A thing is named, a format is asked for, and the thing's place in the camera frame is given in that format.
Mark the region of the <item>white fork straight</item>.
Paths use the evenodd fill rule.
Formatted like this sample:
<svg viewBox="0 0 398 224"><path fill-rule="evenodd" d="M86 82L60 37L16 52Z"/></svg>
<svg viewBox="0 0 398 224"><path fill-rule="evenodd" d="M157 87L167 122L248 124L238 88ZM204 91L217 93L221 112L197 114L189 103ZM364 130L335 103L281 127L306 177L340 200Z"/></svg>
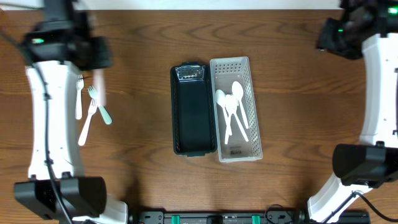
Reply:
<svg viewBox="0 0 398 224"><path fill-rule="evenodd" d="M83 75L78 76L78 80L76 82L76 111L75 111L75 118L81 119L82 118L82 100L81 100L81 91L84 87L84 79Z"/></svg>

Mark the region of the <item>white fork thick handle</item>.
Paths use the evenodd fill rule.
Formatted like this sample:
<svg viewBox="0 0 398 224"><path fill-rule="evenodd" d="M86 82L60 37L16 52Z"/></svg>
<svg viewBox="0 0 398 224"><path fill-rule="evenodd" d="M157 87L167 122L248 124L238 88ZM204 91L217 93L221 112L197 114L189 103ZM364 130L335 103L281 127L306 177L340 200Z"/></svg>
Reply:
<svg viewBox="0 0 398 224"><path fill-rule="evenodd" d="M96 100L97 107L99 108L99 111L102 115L103 121L107 125L110 125L113 122L113 120L112 120L111 116L109 115L108 111L106 110L106 108L102 105L101 100L100 100L100 95L97 92L97 90L95 89L95 87L89 86L88 93L92 99Z"/></svg>

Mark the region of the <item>white fork thin handle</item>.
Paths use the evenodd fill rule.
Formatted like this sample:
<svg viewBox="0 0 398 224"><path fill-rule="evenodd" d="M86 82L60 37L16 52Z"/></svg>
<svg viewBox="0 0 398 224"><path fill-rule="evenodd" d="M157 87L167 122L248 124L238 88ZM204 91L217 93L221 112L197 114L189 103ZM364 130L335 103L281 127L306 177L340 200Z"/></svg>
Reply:
<svg viewBox="0 0 398 224"><path fill-rule="evenodd" d="M90 123L92 116L96 113L97 110L97 103L95 99L92 99L88 108L88 115L86 118L86 121L84 123L83 129L81 130L81 134L78 140L78 145L79 146L84 146L86 143L86 139L88 137L88 131L90 128Z"/></svg>

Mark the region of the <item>white plastic spoon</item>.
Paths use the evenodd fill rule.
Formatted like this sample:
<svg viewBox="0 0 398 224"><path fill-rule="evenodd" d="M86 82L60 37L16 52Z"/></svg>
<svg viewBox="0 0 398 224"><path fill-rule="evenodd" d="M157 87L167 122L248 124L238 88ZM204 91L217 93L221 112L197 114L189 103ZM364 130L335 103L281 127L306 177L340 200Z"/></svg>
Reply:
<svg viewBox="0 0 398 224"><path fill-rule="evenodd" d="M225 119L225 123L226 123L226 133L225 133L225 137L224 137L224 144L227 145L228 141L229 141L229 137L232 134L232 130L231 130L231 117L228 116Z"/></svg>
<svg viewBox="0 0 398 224"><path fill-rule="evenodd" d="M229 127L231 128L231 118L234 116L244 140L246 142L248 142L249 139L248 139L246 132L240 122L240 119L237 116L238 101L237 101L236 97L234 95L226 95L225 100L226 100L226 110L229 115L228 116Z"/></svg>
<svg viewBox="0 0 398 224"><path fill-rule="evenodd" d="M243 90L242 85L237 81L233 82L232 92L233 92L233 95L238 99L238 103L239 103L239 107L241 110L241 115L243 117L244 125L245 125L245 128L248 129L249 128L248 119L247 119L246 112L244 110L244 106L243 106L243 102L242 102L242 98L244 96L244 90Z"/></svg>
<svg viewBox="0 0 398 224"><path fill-rule="evenodd" d="M228 117L225 103L225 93L222 90L216 90L216 103L221 106L224 114L224 120Z"/></svg>

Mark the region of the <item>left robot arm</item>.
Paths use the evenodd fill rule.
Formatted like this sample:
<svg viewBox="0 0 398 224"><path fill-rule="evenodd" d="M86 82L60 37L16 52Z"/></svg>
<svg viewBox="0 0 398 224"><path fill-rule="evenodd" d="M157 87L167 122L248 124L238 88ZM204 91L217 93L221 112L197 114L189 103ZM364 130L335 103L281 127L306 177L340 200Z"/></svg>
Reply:
<svg viewBox="0 0 398 224"><path fill-rule="evenodd" d="M127 223L127 203L107 194L103 178L85 175L78 144L76 85L83 72L111 66L106 39L92 36L88 13L73 1L45 1L43 12L17 45L32 94L34 145L28 179L15 183L14 197L44 220Z"/></svg>

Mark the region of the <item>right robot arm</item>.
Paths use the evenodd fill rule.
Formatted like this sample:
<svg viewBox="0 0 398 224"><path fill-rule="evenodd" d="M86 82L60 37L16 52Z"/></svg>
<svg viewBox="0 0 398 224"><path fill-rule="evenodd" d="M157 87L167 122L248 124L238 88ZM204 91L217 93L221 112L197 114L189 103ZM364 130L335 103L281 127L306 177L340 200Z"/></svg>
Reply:
<svg viewBox="0 0 398 224"><path fill-rule="evenodd" d="M366 223L347 208L397 180L397 1L341 0L340 8L340 19L326 20L317 49L364 60L364 123L358 144L335 147L332 175L294 223Z"/></svg>

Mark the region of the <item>dark green plastic basket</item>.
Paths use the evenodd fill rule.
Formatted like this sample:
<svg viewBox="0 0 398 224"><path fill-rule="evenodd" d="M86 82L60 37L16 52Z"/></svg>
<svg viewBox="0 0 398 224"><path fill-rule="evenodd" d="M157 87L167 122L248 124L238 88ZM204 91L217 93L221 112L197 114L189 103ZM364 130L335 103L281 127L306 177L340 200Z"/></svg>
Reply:
<svg viewBox="0 0 398 224"><path fill-rule="evenodd" d="M198 157L218 148L209 66L183 62L170 69L174 153Z"/></svg>

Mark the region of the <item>clear white plastic basket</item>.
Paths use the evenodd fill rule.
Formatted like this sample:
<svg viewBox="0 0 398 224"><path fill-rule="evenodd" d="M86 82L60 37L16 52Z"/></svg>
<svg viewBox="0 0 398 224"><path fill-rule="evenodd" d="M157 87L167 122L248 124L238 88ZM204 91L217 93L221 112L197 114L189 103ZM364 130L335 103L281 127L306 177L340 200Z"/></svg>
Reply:
<svg viewBox="0 0 398 224"><path fill-rule="evenodd" d="M254 89L248 57L214 58L210 60L210 73L213 84L213 104L215 109L216 133L218 137L218 156L220 162L242 162L262 159L261 137L257 119ZM228 144L224 144L226 123L223 110L216 103L216 90L226 95L233 95L232 84L239 82L244 90L242 98L249 128L246 129L238 103L237 116L249 139L246 142L233 116L231 118L232 135Z"/></svg>

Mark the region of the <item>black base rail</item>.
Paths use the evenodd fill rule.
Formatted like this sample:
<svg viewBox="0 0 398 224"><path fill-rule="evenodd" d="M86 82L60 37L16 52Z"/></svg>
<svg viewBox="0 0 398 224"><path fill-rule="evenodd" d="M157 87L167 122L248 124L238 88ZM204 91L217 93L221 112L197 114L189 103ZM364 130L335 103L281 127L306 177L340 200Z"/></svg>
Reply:
<svg viewBox="0 0 398 224"><path fill-rule="evenodd" d="M127 218L128 224L316 224L303 210L271 209L265 212L188 213L146 211Z"/></svg>

